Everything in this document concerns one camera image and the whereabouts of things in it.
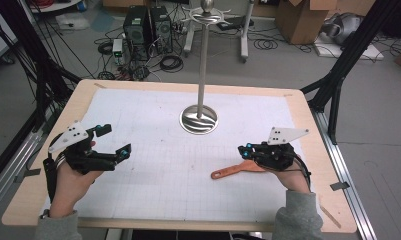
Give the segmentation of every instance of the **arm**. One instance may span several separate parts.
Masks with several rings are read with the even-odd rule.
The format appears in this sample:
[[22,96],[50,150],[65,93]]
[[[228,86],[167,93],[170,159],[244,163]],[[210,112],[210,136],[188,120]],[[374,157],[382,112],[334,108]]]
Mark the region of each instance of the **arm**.
[[299,169],[293,164],[287,169],[290,171],[271,171],[288,189],[286,206],[280,208],[275,217],[273,240],[323,239],[323,221],[316,210],[316,194],[310,192]]
[[91,171],[82,175],[64,161],[58,168],[56,194],[48,216],[38,221],[36,240],[80,240],[77,232],[78,214],[73,210],[94,180],[102,174]]

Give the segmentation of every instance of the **forearm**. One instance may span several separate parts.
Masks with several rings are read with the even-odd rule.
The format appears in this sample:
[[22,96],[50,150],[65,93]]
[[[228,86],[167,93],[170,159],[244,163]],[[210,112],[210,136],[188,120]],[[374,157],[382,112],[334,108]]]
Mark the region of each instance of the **forearm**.
[[78,214],[76,211],[63,218],[40,219],[35,232],[35,240],[81,240],[77,225]]
[[315,193],[286,192],[286,207],[275,218],[273,240],[323,239],[323,221],[316,210]]

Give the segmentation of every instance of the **person's left hand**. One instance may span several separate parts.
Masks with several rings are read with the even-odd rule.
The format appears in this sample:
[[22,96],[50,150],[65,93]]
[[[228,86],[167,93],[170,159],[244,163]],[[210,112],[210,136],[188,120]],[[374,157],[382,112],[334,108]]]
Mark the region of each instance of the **person's left hand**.
[[66,161],[57,169],[56,194],[50,206],[50,218],[71,215],[73,208],[87,193],[91,184],[103,171],[90,171],[85,175],[73,170]]

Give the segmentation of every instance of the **computer tower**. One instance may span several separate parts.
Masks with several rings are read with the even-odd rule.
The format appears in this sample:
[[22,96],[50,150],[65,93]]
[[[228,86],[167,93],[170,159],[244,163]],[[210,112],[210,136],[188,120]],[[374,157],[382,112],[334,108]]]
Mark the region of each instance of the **computer tower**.
[[172,47],[172,23],[165,6],[156,6],[150,9],[153,41],[158,54],[171,53]]
[[148,60],[148,49],[152,43],[152,30],[146,6],[129,6],[123,30],[133,60]]

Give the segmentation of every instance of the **white bracket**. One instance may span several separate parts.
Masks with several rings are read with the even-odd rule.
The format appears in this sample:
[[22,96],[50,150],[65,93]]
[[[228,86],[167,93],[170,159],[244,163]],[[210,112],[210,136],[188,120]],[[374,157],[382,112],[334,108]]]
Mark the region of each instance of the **white bracket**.
[[67,131],[63,132],[62,136],[48,148],[48,152],[53,153],[59,151],[86,138],[88,138],[88,133],[85,131],[84,127],[82,127],[81,122],[76,120],[67,128]]
[[268,145],[286,144],[308,133],[309,129],[273,127],[268,138]]

